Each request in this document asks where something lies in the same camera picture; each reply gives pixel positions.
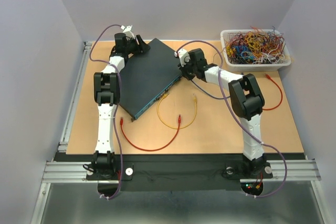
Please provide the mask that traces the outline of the dark blue network switch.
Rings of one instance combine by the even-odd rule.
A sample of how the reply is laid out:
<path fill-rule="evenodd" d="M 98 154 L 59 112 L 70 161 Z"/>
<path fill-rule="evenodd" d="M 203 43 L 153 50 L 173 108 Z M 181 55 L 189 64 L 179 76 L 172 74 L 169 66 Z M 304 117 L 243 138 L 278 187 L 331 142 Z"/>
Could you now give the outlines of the dark blue network switch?
<path fill-rule="evenodd" d="M 131 121 L 137 120 L 181 79 L 174 50 L 157 38 L 151 40 L 149 46 L 148 52 L 130 57 L 120 73 L 120 106 Z"/>

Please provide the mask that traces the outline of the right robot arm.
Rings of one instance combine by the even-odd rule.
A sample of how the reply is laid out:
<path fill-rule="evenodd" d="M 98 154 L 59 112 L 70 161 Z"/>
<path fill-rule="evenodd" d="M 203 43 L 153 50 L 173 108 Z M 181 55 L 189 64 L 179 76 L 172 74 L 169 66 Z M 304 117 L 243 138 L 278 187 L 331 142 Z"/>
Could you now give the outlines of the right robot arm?
<path fill-rule="evenodd" d="M 253 177 L 266 164 L 263 142 L 261 140 L 261 114 L 265 105 L 264 97 L 254 75 L 235 74 L 212 63 L 208 64 L 201 49 L 187 51 L 180 49 L 174 53 L 179 59 L 178 68 L 188 80 L 198 78 L 204 82 L 216 84 L 229 92 L 231 114 L 236 116 L 243 131 L 244 175 Z"/>

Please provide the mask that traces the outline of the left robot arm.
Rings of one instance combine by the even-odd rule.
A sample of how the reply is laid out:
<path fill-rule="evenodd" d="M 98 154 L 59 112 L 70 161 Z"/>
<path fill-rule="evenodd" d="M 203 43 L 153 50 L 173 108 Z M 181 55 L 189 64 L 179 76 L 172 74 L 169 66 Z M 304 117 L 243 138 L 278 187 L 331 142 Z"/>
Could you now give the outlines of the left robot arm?
<path fill-rule="evenodd" d="M 98 108 L 98 137 L 88 170 L 106 179 L 113 178 L 117 172 L 112 124 L 121 98 L 120 72 L 125 68 L 129 55 L 140 55 L 150 50 L 140 35 L 132 37 L 130 32 L 115 34 L 114 41 L 108 60 L 89 57 L 91 61 L 105 63 L 106 66 L 93 75 L 93 95 Z"/>

